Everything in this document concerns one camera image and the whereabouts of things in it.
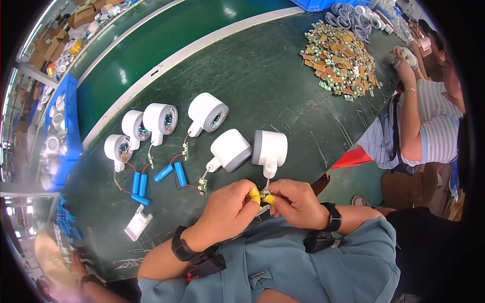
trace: blue battery cell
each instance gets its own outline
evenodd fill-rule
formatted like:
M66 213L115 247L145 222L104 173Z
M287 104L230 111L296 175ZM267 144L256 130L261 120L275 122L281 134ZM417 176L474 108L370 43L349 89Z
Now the blue battery cell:
M138 191L140 190L140 179L141 173L135 173L133 175L133 186L131 187L131 193L138 194Z
M158 182L162 181L162 179L165 178L169 173L171 173L172 170L174 170L173 166L171 164L168 164L164 169L162 169L161 172L156 174L153 177L153 179L155 180L155 182L158 183Z
M185 173L183 171L182 163L177 162L175 165L175 172L177 173L178 183L180 184L180 188L187 185L187 179L185 178Z
M148 175L142 174L142 177L140 178L140 191L138 192L140 197L145 197L147 182L148 182Z
M144 198L144 197L140 197L140 195L135 194L135 193L131 194L131 198L133 200L135 200L136 202L143 204L145 206L148 206L150 204L150 200L148 200L147 198Z

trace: white wire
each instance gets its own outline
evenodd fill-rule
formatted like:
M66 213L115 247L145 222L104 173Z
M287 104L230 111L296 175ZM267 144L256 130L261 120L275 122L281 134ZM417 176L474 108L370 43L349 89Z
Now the white wire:
M209 170L206 170L206 172L204 173L204 175L202 176L202 178L200 178L201 180L204 180L206 178L207 172L209 172Z

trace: cardboard box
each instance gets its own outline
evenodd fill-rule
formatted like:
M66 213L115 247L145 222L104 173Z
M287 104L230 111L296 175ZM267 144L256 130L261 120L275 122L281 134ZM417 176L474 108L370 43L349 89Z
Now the cardboard box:
M55 29L54 29L54 36L57 36L64 28L64 24L61 23L59 24Z
M37 43L37 45L35 46L34 48L34 51L38 52L38 53L41 53L41 54L45 54L46 51L49 49L50 45L47 44L46 42L47 39L42 39L39 43Z
M107 0L106 4L111 3L112 5L117 5L117 4L120 4L120 3L125 2L125 1L126 0Z
M67 32L65 30L62 30L56 35L56 37L62 40L64 39L64 37L66 37L66 35L67 35Z
M32 52L31 57L29 58L29 64L32 65L35 69L40 70L42 65L44 65L44 53L40 53L38 51Z
M91 23L94 21L94 17L97 15L96 9L94 5L88 4L82 8L80 8L77 12L74 13L74 26L73 28L76 29L81 25L86 23Z
M57 38L52 40L49 49L44 55L44 59L47 61L56 61L64 50L65 43Z
M96 11L101 11L101 7L106 5L107 0L97 0L96 2L93 3L94 8L96 8Z
M74 14L72 14L71 17L67 18L67 23L69 24L69 27L74 27Z

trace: blue plastic bin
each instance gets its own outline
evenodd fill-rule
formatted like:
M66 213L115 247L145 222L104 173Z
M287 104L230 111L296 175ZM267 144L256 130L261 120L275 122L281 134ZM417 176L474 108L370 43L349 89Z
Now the blue plastic bin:
M340 2L347 3L348 1L338 1L338 0L291 0L302 9L307 12L319 12L324 9L330 8L332 4Z
M369 6L372 4L372 1L367 1L367 0L350 0L348 3L351 6L356 6L356 5L362 5L362 6Z
M64 183L69 176L71 169L74 164L79 159L82 153L82 143L81 137L79 135L79 124L78 124L78 101L77 101L77 89L78 81L71 76L71 72L68 72L64 77L59 87L54 92L52 100L49 103L46 112L45 119L45 137L47 136L47 129L51 123L52 118L49 117L49 111L52 106L55 106L58 96L65 93L64 98L64 122L67 133L65 135L65 143L67 145L67 152L65 156L59 155L59 160L61 164L57 170L57 174L52 180L52 187L50 192L60 191L64 187Z

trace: black wrist band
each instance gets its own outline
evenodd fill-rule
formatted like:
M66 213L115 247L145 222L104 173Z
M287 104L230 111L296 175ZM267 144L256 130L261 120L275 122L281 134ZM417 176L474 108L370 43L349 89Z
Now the black wrist band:
M172 252L180 261L190 261L190 259L194 258L200 253L193 252L188 246L185 240L180 239L180 235L184 230L187 228L185 226L177 227L175 231L175 235L172 238Z
M329 231L337 231L340 228L340 225L342 224L342 216L340 215L339 211L335 208L334 203L322 203L323 206L325 206L330 212L330 217L328 220L328 225L326 228L322 229L323 232L329 232Z

